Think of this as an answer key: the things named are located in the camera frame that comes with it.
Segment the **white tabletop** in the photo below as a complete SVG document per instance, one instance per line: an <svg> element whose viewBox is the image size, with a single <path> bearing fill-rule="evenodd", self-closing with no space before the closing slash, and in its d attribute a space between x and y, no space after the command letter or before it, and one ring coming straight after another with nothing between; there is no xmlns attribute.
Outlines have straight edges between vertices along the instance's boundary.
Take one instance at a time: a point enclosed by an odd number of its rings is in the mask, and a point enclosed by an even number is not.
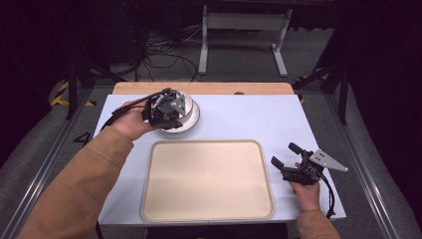
<svg viewBox="0 0 422 239"><path fill-rule="evenodd" d="M140 99L140 95L109 95L99 119L95 134L124 102ZM290 185L282 180L280 171L271 165L274 155L286 167L295 167L302 159L288 149L290 142L306 150L317 150L317 142L297 96L288 95L192 95L200 108L200 120L192 129L169 134L156 130L134 142L126 164L114 188L108 195L100 224L113 225L200 225L219 223L260 223L295 220L300 214L299 205ZM143 187L152 145L159 140L169 139L253 139L262 148L267 165L275 212L268 219L230 221L192 221L151 223L140 214ZM335 207L331 218L344 218L345 212L327 169L328 179L335 196ZM320 204L322 212L328 210L328 189L322 182Z"/></svg>

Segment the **jacket sleeve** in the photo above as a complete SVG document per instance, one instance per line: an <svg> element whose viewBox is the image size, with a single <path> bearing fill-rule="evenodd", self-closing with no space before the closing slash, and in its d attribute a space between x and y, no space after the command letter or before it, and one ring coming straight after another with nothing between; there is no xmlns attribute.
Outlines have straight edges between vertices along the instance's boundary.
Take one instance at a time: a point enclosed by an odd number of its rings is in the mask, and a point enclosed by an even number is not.
<svg viewBox="0 0 422 239"><path fill-rule="evenodd" d="M46 188L19 238L91 238L132 148L118 130L102 130Z"/></svg>
<svg viewBox="0 0 422 239"><path fill-rule="evenodd" d="M320 210L303 212L297 219L301 239L339 239L334 226Z"/></svg>

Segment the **table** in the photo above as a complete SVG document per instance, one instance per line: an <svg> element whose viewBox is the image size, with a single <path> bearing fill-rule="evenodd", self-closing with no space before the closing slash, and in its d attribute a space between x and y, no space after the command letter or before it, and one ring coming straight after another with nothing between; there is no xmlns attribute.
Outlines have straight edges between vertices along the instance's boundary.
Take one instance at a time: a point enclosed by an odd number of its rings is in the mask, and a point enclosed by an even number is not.
<svg viewBox="0 0 422 239"><path fill-rule="evenodd" d="M289 184L283 181L280 172L271 166L271 156L277 156L286 166L292 167L295 161L301 159L287 148L290 141L296 142L307 150L317 150L317 143L300 102L290 85L285 83L118 83L114 88L113 95L108 96L105 102L105 108L95 134L99 132L110 113L123 102L138 99L141 95L155 93L167 87L189 94L201 109L201 119L194 128L185 134L168 134L158 130L150 132L134 142L135 147L127 158L126 165L123 167L114 189L105 201L100 224L151 227L295 220L300 214L299 205ZM248 95L233 96L236 92ZM228 105L233 106L229 111L225 110ZM274 112L266 111L266 106L274 109ZM250 111L250 107L257 109L259 113ZM242 113L242 120L236 119L239 113ZM285 119L283 123L280 123L281 116ZM265 119L264 123L256 123L261 118ZM222 129L222 124L227 125L228 129ZM165 223L151 223L144 220L140 216L140 206L151 146L163 139L216 138L252 138L261 144L275 201L275 213L268 219L257 220ZM334 207L336 215L332 218L344 218L345 212L329 172L326 170L324 174L333 186L336 199ZM320 202L322 210L327 211L328 192L323 183L321 184Z"/></svg>

